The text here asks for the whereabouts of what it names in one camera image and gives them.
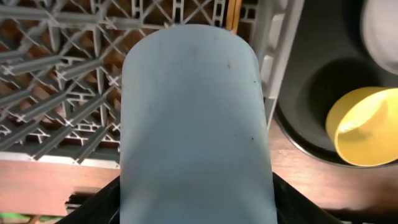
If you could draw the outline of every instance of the gray cylindrical object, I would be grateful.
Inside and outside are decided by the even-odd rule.
[[[277,223],[257,58],[210,26],[160,30],[123,65],[121,223]]]

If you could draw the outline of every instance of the yellow bowl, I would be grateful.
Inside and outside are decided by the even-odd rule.
[[[364,87],[341,97],[326,118],[337,153],[356,166],[398,159],[398,88]]]

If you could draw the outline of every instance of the wooden table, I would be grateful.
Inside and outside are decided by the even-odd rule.
[[[322,208],[398,211],[398,166],[349,169],[324,164],[297,150],[273,123],[273,171]],[[74,192],[97,192],[119,170],[0,161],[0,212],[66,215]]]

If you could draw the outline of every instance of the black tray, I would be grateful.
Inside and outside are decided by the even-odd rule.
[[[398,75],[379,67],[364,48],[363,2],[305,0],[275,109],[279,126],[296,147],[340,166],[355,167],[339,157],[325,131],[330,108],[357,88],[398,87]]]

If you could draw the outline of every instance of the gray plastic dish rack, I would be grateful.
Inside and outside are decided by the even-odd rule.
[[[304,0],[243,1],[270,121]],[[151,32],[223,27],[226,0],[3,0],[0,159],[119,168],[121,68]]]

